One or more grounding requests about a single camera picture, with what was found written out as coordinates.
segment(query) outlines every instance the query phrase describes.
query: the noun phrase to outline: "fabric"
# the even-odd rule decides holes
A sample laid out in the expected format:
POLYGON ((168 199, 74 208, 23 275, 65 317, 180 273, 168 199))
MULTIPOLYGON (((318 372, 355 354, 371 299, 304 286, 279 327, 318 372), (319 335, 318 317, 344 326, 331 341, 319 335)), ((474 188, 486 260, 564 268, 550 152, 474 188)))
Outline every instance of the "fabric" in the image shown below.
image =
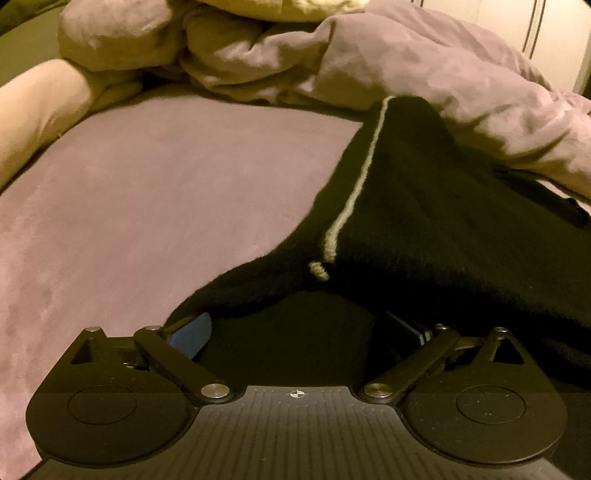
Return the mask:
MULTIPOLYGON (((294 232, 198 289, 165 325, 210 314, 211 342, 222 346, 212 347, 214 358, 206 347, 200 362, 232 379, 220 351, 239 358, 244 372, 261 366, 247 354, 251 342, 286 342, 282 329, 241 327, 243 317, 297 292, 323 291, 375 315, 388 310, 431 326, 444 319, 466 336, 505 326, 548 374, 591 388, 590 246, 591 218, 576 202, 459 148, 424 99, 388 97, 371 109, 294 232), (216 334, 218 319, 235 327, 225 322, 216 334)), ((297 371, 292 363, 284 374, 297 371)))
POLYGON ((193 0, 72 0, 60 52, 90 70, 179 65, 239 102, 367 111, 419 96, 455 139, 591 197, 591 100, 552 89, 476 25, 398 0, 320 24, 267 24, 193 0))
POLYGON ((25 409, 82 329, 161 325, 195 288, 269 253, 358 128, 168 85, 53 142, 0 194, 0 478, 39 461, 25 409))
POLYGON ((61 58, 57 28, 62 10, 54 8, 0 37, 0 87, 44 61, 61 58))
POLYGON ((0 35, 51 11, 65 7, 69 0, 9 0, 0 8, 0 35))
POLYGON ((41 147, 94 113, 137 95, 137 72, 89 72, 49 60, 0 87, 0 189, 41 147))
POLYGON ((235 15, 269 22, 317 22, 362 11, 369 0, 207 0, 205 4, 235 15))

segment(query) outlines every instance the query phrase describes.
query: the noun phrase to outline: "bedsheet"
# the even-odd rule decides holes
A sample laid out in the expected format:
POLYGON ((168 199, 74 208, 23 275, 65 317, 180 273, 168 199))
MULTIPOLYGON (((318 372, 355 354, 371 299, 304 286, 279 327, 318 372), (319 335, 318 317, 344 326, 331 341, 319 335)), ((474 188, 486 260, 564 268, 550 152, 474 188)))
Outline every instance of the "bedsheet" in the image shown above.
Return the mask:
POLYGON ((27 403, 85 327, 161 325, 301 222, 359 127, 170 85, 97 113, 0 195, 0 478, 39 456, 27 403))

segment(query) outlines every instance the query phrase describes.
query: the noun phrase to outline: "crumpled blanket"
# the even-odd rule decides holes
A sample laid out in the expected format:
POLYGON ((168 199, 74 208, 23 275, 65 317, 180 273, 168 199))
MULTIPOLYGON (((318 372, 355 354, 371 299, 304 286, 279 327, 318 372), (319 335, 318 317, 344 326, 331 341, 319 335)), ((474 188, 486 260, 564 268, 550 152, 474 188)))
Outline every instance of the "crumpled blanket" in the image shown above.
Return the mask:
POLYGON ((458 143, 591 198, 591 101, 553 89, 496 34, 408 2, 273 24, 194 0, 72 0, 59 44, 92 71, 177 72, 238 102, 363 112, 420 96, 458 143))

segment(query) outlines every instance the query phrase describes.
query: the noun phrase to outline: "pillow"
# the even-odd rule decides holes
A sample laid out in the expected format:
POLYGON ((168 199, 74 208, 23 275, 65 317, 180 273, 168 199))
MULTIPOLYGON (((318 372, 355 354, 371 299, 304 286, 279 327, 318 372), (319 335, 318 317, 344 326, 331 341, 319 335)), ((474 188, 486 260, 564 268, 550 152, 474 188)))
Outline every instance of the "pillow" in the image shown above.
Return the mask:
POLYGON ((54 8, 0 37, 0 87, 35 65, 61 58, 57 27, 63 9, 54 8))
POLYGON ((0 87, 0 189, 85 115, 137 95, 138 79, 138 72, 94 73, 54 59, 0 87))
POLYGON ((70 0, 9 0, 0 9, 0 35, 70 0))
POLYGON ((369 0, 202 0, 202 3, 268 22, 320 22, 331 15, 361 12, 369 0))

